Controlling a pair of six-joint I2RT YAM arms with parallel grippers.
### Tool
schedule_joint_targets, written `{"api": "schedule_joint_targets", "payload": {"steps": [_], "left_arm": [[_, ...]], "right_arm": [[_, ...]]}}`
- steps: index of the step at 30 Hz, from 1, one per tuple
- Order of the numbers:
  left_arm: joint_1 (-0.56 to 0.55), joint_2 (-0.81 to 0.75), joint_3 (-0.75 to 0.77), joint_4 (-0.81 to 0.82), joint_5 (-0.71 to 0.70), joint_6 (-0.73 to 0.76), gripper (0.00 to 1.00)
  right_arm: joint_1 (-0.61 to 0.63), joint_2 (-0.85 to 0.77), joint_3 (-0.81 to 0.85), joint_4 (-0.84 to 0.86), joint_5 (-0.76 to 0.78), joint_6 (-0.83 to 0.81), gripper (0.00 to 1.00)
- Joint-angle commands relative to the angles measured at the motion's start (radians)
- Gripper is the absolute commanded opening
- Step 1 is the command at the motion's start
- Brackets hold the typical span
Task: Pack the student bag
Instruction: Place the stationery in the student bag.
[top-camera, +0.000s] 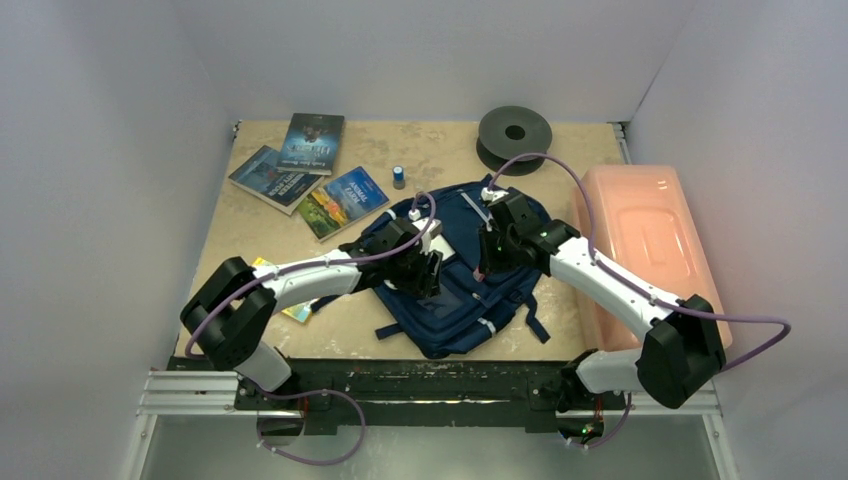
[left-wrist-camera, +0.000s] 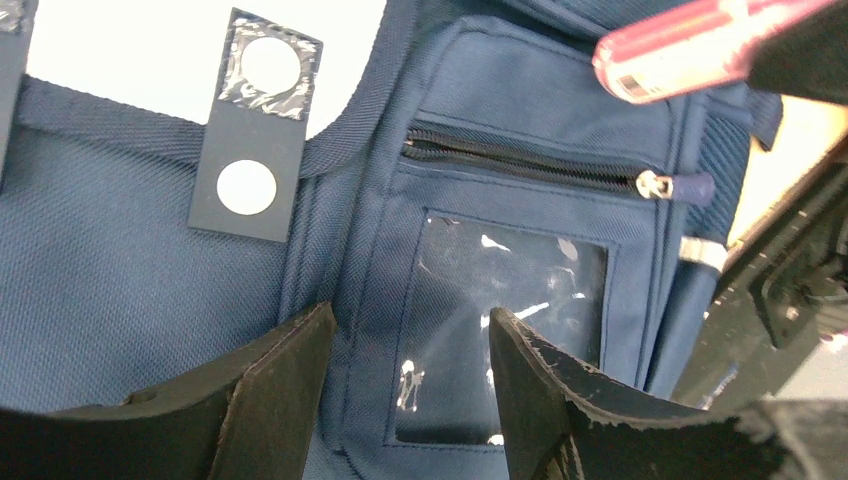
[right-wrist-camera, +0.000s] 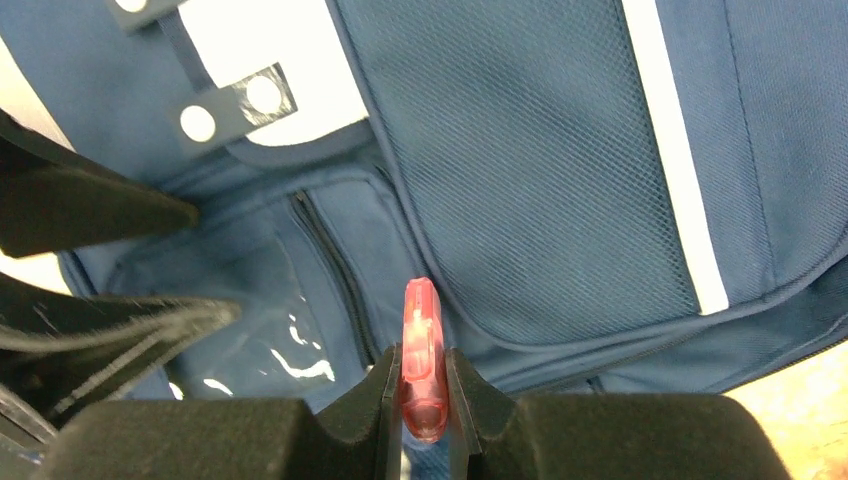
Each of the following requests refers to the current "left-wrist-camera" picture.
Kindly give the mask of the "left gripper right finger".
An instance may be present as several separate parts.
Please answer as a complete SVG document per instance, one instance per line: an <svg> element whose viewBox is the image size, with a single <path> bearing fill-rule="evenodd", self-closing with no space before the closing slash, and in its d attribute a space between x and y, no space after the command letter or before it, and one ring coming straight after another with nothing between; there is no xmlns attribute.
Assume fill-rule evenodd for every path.
<svg viewBox="0 0 848 480"><path fill-rule="evenodd" d="M729 413L663 400L561 351L505 308L490 358L513 479L843 479L847 405L757 401Z"/></svg>

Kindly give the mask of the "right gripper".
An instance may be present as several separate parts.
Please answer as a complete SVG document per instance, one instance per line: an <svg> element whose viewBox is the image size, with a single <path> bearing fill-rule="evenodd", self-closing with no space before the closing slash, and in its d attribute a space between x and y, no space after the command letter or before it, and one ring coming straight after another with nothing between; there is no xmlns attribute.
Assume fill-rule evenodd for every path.
<svg viewBox="0 0 848 480"><path fill-rule="evenodd" d="M745 237L721 277L672 400L730 410L818 381L847 351L847 142Z"/></svg>

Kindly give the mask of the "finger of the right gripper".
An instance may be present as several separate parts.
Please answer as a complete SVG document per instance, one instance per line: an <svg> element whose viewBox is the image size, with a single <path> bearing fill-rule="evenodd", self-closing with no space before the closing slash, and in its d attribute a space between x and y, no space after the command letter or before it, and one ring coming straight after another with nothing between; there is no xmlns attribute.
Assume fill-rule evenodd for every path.
<svg viewBox="0 0 848 480"><path fill-rule="evenodd" d="M847 103L847 3L838 1L765 40L748 84L836 105Z"/></svg>

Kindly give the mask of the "pink eraser stick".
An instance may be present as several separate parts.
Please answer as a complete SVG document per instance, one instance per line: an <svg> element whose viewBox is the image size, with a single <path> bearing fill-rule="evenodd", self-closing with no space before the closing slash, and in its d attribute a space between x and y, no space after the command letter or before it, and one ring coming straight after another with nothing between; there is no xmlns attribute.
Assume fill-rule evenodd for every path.
<svg viewBox="0 0 848 480"><path fill-rule="evenodd" d="M647 104L747 79L763 42L834 1L691 1L599 40L594 73L611 95Z"/></svg>

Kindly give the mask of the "navy blue student backpack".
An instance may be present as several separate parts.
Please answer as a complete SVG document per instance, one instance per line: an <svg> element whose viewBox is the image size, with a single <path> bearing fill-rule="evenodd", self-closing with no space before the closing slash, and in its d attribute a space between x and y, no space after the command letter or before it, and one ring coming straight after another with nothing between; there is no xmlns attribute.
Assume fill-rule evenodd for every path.
<svg viewBox="0 0 848 480"><path fill-rule="evenodd" d="M591 58L677 1L391 1L341 116L323 43L242 9L206 125L28 76L1 5L1 412L114 406L319 303L299 479L513 479L490 313L657 398L689 360L774 93L647 104Z"/></svg>

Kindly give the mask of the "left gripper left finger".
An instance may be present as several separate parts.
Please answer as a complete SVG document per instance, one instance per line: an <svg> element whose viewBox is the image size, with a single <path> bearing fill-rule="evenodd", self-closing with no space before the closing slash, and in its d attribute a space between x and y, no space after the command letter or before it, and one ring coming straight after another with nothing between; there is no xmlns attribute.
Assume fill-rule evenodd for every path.
<svg viewBox="0 0 848 480"><path fill-rule="evenodd" d="M1 412L5 479L299 479L336 320L329 303L114 406Z"/></svg>

